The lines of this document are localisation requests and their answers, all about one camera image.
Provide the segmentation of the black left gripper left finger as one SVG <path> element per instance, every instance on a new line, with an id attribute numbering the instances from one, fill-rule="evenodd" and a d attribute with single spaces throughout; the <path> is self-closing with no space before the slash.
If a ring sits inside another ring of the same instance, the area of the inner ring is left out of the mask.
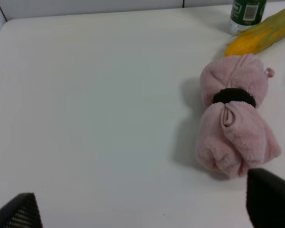
<path id="1" fill-rule="evenodd" d="M 0 228 L 43 228 L 35 194 L 20 193 L 0 208 Z"/>

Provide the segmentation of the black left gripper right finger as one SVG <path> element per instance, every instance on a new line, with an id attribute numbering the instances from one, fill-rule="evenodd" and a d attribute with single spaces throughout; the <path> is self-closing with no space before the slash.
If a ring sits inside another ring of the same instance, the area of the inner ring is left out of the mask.
<path id="1" fill-rule="evenodd" d="M 246 209 L 255 228 L 285 228 L 285 180 L 265 169 L 250 169 Z"/>

